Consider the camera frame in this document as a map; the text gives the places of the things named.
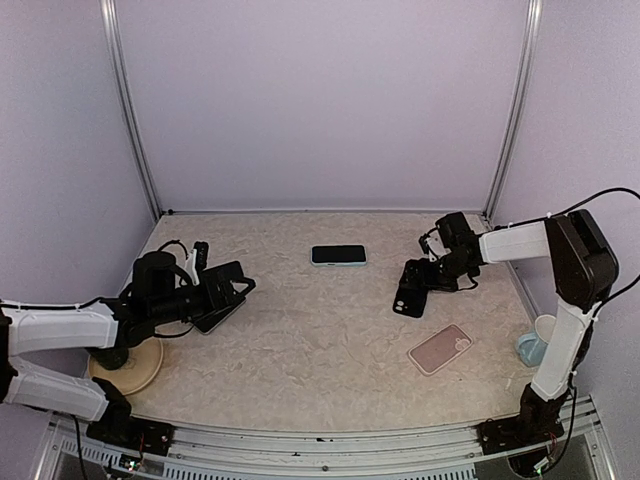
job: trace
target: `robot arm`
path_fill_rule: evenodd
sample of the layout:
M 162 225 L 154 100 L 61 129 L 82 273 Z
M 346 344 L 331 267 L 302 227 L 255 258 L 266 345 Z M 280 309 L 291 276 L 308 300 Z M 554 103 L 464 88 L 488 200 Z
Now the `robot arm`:
M 158 432 L 170 426 L 130 417 L 131 405 L 109 382 L 74 378 L 19 355 L 83 347 L 104 368 L 115 370 L 126 363 L 128 349 L 155 335 L 159 325 L 182 321 L 210 331 L 244 302 L 255 282 L 244 276 L 239 262 L 207 269 L 207 252 L 207 244 L 197 242 L 187 271 L 170 253 L 147 253 L 134 263 L 132 282 L 118 298 L 75 306 L 0 303 L 0 402 L 76 415 L 93 422 L 89 436 L 125 447 L 138 449 L 142 434 L 167 438 Z M 236 285 L 245 288 L 238 291 Z
M 595 220 L 578 210 L 478 235 L 462 213 L 453 213 L 438 220 L 436 230 L 439 238 L 420 239 L 432 260 L 420 264 L 427 290 L 456 291 L 460 276 L 476 277 L 485 264 L 551 258 L 559 298 L 545 356 L 522 395 L 518 417 L 485 422 L 479 431 L 485 453 L 539 443 L 550 432 L 562 435 L 560 408 L 589 348 L 595 312 L 618 277 L 616 257 Z

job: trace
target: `smartphone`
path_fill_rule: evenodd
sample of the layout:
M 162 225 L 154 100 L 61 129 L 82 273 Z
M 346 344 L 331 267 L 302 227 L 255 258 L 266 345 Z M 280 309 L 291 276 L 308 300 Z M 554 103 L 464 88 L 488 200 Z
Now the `smartphone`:
M 318 267 L 358 267 L 367 264 L 367 255 L 364 245 L 321 245 L 311 249 L 311 263 Z

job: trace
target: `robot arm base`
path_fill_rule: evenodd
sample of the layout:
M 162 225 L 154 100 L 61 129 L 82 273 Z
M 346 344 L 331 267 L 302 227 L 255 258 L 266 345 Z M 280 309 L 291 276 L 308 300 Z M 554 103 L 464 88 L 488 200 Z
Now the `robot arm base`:
M 168 423 L 131 417 L 131 405 L 110 382 L 94 378 L 109 400 L 104 415 L 90 423 L 87 436 L 101 442 L 166 457 L 174 427 Z
M 478 437 L 484 455 L 515 450 L 564 435 L 559 421 L 560 409 L 569 394 L 567 390 L 555 400 L 545 402 L 527 385 L 520 398 L 520 414 L 478 425 Z

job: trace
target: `metal track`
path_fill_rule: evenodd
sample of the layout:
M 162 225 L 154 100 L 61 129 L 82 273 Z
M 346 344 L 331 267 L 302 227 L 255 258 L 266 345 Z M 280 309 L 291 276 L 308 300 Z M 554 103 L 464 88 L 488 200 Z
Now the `metal track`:
M 570 416 L 571 405 L 567 403 L 561 412 L 565 430 L 569 428 Z M 146 478 L 181 480 L 418 480 L 429 476 L 433 480 L 454 480 L 456 474 L 465 479 L 466 472 L 473 475 L 470 478 L 475 478 L 475 464 L 505 454 L 483 456 L 474 426 L 475 422 L 397 431 L 310 434 L 177 424 L 169 456 L 145 455 L 148 470 L 138 473 Z M 593 435 L 600 430 L 600 420 L 591 399 L 579 399 L 574 435 Z M 45 447 L 49 454 L 61 448 L 63 452 L 75 455 L 75 430 L 70 420 L 54 417 L 50 434 L 57 440 Z M 514 450 L 509 454 L 533 448 Z M 123 453 L 137 456 L 137 452 L 86 438 L 83 439 L 83 451 L 87 461 L 103 466 L 108 464 L 108 459 L 113 465 L 114 459 Z
M 129 141 L 133 149 L 133 156 L 136 168 L 142 181 L 142 187 L 147 199 L 147 204 L 151 210 L 153 219 L 157 222 L 162 216 L 162 207 L 157 194 L 151 170 L 147 163 L 147 158 L 142 147 L 142 138 L 138 128 L 133 102 L 131 100 L 131 92 L 129 91 L 129 83 L 127 82 L 127 71 L 124 63 L 124 55 L 122 53 L 122 43 L 120 41 L 120 30 L 118 29 L 118 16 L 116 14 L 115 0 L 100 0 L 102 11 L 102 20 L 104 22 L 104 30 L 107 35 L 107 44 L 111 53 L 111 62 L 116 77 L 116 86 L 120 97 L 120 106 L 124 116 Z
M 506 180 L 507 170 L 509 169 L 509 164 L 513 157 L 513 148 L 516 143 L 520 119 L 522 117 L 527 97 L 529 77 L 531 77 L 531 66 L 533 64 L 533 55 L 538 40 L 538 28 L 540 26 L 541 14 L 542 0 L 529 0 L 527 24 L 522 44 L 522 53 L 520 55 L 520 66 L 518 68 L 518 77 L 516 79 L 516 89 L 511 103 L 511 111 L 509 112 L 509 122 L 507 123 L 507 131 L 502 141 L 498 168 L 493 178 L 491 190 L 489 191 L 489 198 L 487 199 L 484 209 L 489 220 L 492 220 L 496 213 L 498 200 L 500 199 L 500 194 L 502 193 L 504 182 Z

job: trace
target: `blue cup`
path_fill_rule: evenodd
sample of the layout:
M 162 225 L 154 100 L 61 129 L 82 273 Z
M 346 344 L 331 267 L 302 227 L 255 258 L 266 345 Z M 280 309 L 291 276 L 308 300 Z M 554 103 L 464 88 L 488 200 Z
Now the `blue cup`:
M 536 318 L 534 331 L 526 333 L 518 339 L 516 352 L 527 367 L 537 367 L 542 363 L 555 326 L 556 317 L 540 315 Z

